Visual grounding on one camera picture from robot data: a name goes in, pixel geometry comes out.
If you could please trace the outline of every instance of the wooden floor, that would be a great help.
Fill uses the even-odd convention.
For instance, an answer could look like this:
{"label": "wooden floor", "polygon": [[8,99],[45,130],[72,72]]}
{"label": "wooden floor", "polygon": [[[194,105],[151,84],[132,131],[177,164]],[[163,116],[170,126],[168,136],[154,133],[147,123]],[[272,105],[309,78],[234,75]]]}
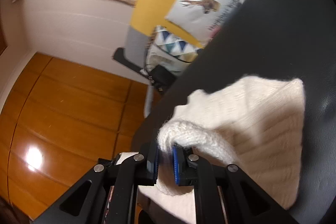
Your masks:
{"label": "wooden floor", "polygon": [[35,54],[0,115],[0,195],[35,219],[99,157],[129,151],[146,89]]}

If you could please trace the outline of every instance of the white knit fabric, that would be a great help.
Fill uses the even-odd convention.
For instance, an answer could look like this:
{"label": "white knit fabric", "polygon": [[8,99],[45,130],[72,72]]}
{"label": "white knit fabric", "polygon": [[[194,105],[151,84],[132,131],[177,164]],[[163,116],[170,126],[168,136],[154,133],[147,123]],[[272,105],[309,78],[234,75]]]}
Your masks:
{"label": "white knit fabric", "polygon": [[171,148],[177,143],[192,147],[213,164],[239,165],[283,208],[289,208],[299,184],[304,110],[299,79],[248,76],[213,94],[197,90],[160,129],[157,142],[162,157],[156,186],[139,189],[175,217],[196,222],[192,187],[174,183]]}

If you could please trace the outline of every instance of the black leather chair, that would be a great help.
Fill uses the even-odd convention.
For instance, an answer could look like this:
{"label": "black leather chair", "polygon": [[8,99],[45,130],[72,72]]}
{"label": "black leather chair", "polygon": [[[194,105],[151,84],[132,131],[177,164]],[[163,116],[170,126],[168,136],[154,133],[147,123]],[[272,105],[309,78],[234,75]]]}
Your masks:
{"label": "black leather chair", "polygon": [[196,89],[214,92],[243,75],[301,78],[306,94],[302,171],[290,214],[336,222],[336,6],[334,0],[247,0],[187,68],[133,137],[152,138]]}

